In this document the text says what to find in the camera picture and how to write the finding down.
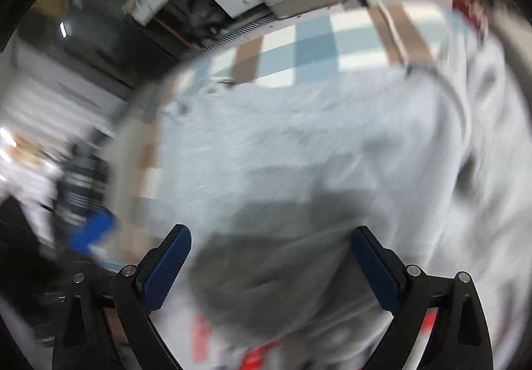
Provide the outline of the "black white plaid garment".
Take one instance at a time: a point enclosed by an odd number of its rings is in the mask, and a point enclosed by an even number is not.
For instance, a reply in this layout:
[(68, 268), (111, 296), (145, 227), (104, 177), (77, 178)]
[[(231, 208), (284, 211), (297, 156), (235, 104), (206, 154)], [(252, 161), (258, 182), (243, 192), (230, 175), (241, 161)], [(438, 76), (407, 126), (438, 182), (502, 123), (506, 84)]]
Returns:
[(55, 213), (68, 227), (80, 227), (96, 211), (105, 208), (109, 167), (95, 148), (74, 143), (58, 182)]

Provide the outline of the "dark grey refrigerator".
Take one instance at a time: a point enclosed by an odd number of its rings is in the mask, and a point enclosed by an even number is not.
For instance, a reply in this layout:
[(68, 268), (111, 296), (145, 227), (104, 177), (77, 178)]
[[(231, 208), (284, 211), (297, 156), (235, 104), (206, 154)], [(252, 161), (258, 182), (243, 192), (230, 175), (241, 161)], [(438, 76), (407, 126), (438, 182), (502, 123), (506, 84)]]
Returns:
[(126, 100), (144, 83), (171, 72), (186, 48), (159, 23), (136, 23), (124, 13), (125, 2), (68, 0), (61, 17), (31, 9), (19, 34), (48, 58)]

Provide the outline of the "grey printed hoodie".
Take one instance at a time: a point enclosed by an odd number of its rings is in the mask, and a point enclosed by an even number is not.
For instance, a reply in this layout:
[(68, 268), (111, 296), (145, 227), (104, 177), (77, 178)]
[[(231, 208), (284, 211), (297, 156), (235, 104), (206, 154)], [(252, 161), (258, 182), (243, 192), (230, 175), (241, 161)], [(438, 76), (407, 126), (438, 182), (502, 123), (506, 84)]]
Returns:
[(161, 108), (158, 233), (192, 250), (156, 321), (181, 365), (280, 341), (281, 368), (362, 365), (390, 324), (352, 257), (365, 225), (406, 264), (469, 272), (494, 365), (531, 300), (531, 127), (494, 37), (455, 35), (436, 63), (269, 88), (207, 79)]

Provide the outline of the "checkered bed sheet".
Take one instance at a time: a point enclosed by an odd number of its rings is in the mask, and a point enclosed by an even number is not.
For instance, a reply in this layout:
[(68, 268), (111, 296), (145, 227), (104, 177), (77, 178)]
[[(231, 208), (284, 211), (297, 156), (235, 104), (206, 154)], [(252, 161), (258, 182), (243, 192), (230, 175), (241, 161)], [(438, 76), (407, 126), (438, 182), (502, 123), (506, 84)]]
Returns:
[(376, 8), (337, 4), (286, 20), (265, 16), (187, 54), (158, 84), (139, 91), (108, 150), (114, 167), (109, 202), (118, 217), (119, 255), (137, 254), (147, 242), (147, 206), (161, 174), (158, 114), (176, 90), (217, 78), (282, 87), (398, 66), (398, 46), (411, 62), (435, 59), (451, 35), (465, 26), (463, 17), (431, 1), (395, 4), (389, 12), (396, 41)]

